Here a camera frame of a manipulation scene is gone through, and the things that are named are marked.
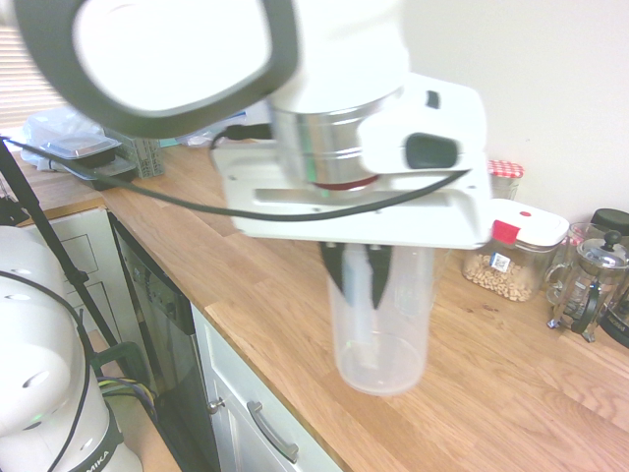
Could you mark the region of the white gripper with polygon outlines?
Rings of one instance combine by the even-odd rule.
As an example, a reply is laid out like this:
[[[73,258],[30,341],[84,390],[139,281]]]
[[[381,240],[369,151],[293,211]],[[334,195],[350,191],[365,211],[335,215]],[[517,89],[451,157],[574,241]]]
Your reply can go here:
[[[223,179],[226,205],[264,214],[308,214],[306,222],[277,222],[233,218],[233,224],[250,237],[305,240],[319,243],[328,275],[345,295],[343,257],[345,243],[367,245],[372,269],[372,306],[379,308],[389,278],[393,248],[419,246],[475,249],[490,236],[490,183],[486,159],[465,154],[456,181],[418,199],[338,218],[321,215],[372,204],[426,188],[452,175],[452,170],[384,174],[370,185],[331,192],[292,176],[281,163],[272,142],[229,144],[215,149],[212,159]]]

